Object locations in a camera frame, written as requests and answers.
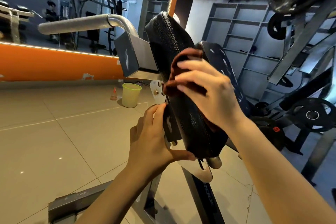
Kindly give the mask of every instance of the person's left hand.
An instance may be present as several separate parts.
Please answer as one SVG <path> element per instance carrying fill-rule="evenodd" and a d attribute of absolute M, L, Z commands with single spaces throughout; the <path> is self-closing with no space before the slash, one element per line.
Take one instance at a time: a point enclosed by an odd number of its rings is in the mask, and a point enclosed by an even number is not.
<path fill-rule="evenodd" d="M 162 126 L 165 107 L 166 104 L 150 107 L 145 111 L 144 117 L 138 120 L 138 125 L 130 130 L 131 146 L 127 167 L 140 170 L 149 181 L 172 162 L 196 159 L 189 151 L 171 150 L 167 147 Z"/>

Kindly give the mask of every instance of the trash can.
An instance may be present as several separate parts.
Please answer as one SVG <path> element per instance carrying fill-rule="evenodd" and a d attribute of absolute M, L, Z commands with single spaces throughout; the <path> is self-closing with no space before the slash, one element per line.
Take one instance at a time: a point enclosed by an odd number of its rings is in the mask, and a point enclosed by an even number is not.
<path fill-rule="evenodd" d="M 124 107 L 134 108 L 137 106 L 139 94 L 142 90 L 141 86 L 133 83 L 123 84 L 123 100 Z"/>

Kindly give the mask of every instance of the black hair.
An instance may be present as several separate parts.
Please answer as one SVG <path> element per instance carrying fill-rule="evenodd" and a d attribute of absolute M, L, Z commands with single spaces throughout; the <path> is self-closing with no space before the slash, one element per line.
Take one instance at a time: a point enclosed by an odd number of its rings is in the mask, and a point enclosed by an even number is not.
<path fill-rule="evenodd" d="M 53 1 L 50 1 L 50 0 L 47 2 L 47 4 L 48 4 L 48 6 L 56 6 L 56 4 Z"/>

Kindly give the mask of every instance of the metal handle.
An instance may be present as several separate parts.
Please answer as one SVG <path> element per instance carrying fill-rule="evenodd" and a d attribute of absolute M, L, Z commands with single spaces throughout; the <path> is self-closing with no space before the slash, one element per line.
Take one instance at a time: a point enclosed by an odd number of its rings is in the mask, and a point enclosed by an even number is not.
<path fill-rule="evenodd" d="M 137 30 L 125 17 L 117 14 L 101 14 L 63 21 L 41 23 L 38 26 L 44 35 L 62 34 L 101 28 L 121 27 L 124 31 L 139 37 Z"/>

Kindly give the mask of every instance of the orange wall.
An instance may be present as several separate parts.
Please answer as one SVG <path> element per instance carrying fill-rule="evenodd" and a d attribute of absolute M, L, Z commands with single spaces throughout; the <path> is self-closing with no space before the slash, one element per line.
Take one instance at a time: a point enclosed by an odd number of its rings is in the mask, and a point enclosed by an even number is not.
<path fill-rule="evenodd" d="M 94 80 L 123 79 L 118 61 L 112 56 L 0 43 L 0 81 L 75 81 L 84 74 Z"/>

